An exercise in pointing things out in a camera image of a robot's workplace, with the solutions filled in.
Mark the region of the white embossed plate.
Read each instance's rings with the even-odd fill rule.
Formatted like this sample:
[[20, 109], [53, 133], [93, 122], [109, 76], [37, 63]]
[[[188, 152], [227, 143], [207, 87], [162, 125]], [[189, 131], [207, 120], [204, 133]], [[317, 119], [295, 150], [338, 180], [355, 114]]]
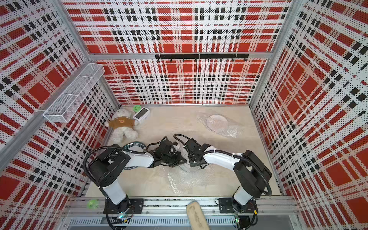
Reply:
[[189, 162], [189, 158], [188, 158], [188, 154], [187, 152], [179, 151], [180, 153], [180, 160], [179, 160], [179, 165], [177, 167], [179, 167], [182, 171], [187, 172], [187, 173], [193, 173], [193, 172], [197, 172], [200, 170], [199, 166], [196, 167], [191, 167], [190, 166], [190, 162]]

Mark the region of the green rimmed plate front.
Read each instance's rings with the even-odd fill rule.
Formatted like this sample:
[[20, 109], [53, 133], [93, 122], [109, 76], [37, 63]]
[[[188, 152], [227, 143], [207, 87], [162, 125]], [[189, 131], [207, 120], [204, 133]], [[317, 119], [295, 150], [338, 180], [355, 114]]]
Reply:
[[[131, 142], [123, 146], [126, 150], [131, 150], [135, 152], [143, 152], [145, 153], [146, 145], [142, 142]], [[125, 170], [132, 170], [138, 167], [147, 167], [147, 160], [143, 157], [137, 157], [134, 154], [129, 154], [130, 160], [127, 165], [124, 167]]]

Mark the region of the bubble wrap sheet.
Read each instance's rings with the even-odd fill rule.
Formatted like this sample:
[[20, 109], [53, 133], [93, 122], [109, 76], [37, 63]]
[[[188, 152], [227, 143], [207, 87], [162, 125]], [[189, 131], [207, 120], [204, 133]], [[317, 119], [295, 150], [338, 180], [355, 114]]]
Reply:
[[193, 187], [206, 187], [215, 182], [215, 174], [207, 171], [172, 171], [167, 173], [170, 186], [175, 194], [189, 194]]

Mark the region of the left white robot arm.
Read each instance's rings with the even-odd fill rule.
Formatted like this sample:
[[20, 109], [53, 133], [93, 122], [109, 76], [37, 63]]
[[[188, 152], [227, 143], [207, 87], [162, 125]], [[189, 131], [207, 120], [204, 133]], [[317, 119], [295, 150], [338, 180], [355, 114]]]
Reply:
[[117, 144], [102, 146], [86, 154], [82, 167], [105, 198], [114, 205], [120, 205], [128, 202], [127, 195], [118, 182], [119, 175], [126, 168], [173, 168], [186, 164], [187, 160], [179, 149], [179, 144], [169, 141], [166, 136], [159, 142], [150, 143], [143, 151], [127, 149]]

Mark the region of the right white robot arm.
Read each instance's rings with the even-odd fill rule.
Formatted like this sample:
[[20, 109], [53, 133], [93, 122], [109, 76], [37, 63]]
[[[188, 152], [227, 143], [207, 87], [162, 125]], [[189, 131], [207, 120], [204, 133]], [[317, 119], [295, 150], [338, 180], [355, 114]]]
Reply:
[[194, 139], [181, 144], [188, 153], [191, 167], [214, 164], [235, 173], [241, 185], [232, 197], [235, 203], [244, 206], [261, 195], [272, 196], [269, 184], [272, 173], [252, 151], [230, 153], [209, 144], [200, 145]]

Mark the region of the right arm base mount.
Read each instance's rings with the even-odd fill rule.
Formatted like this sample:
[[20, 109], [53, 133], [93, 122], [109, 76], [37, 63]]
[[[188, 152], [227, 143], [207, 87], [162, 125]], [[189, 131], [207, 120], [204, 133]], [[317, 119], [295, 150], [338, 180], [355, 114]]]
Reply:
[[245, 205], [241, 205], [234, 198], [218, 198], [215, 203], [220, 213], [234, 213], [234, 224], [237, 230], [248, 230], [258, 223], [258, 206], [253, 199]]

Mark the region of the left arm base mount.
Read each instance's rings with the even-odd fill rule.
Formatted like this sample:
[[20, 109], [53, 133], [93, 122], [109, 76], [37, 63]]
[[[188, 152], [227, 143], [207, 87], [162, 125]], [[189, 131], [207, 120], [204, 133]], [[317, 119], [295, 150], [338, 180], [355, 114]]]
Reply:
[[144, 199], [126, 197], [119, 204], [114, 204], [109, 198], [105, 199], [103, 213], [107, 224], [112, 230], [123, 230], [134, 214], [141, 214], [143, 210]]

